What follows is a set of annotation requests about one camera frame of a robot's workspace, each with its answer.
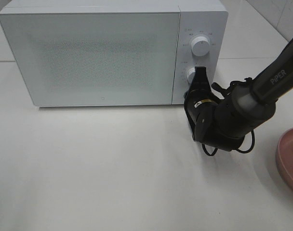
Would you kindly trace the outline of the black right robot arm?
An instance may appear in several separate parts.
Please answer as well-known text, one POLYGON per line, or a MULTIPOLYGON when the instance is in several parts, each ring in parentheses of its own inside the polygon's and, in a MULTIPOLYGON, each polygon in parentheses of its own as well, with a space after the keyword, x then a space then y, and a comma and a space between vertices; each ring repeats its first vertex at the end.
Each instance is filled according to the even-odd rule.
POLYGON ((196 66, 184 110, 194 141, 208 156, 217 150, 249 153, 254 129, 269 120, 276 101, 293 89, 293 38, 277 59, 255 78, 232 81, 224 89, 209 83, 205 67, 196 66))

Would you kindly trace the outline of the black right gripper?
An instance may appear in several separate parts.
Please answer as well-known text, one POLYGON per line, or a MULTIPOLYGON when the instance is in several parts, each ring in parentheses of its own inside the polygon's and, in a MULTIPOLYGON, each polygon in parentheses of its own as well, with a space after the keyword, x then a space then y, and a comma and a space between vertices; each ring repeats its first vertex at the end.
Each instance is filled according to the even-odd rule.
POLYGON ((198 102, 214 103, 215 105, 220 103, 220 99, 215 96, 211 91, 211 86, 207 77, 207 68, 204 66, 195 67, 194 80, 192 81, 189 90, 184 95, 184 110, 188 120, 196 120, 198 112, 195 104, 198 102))

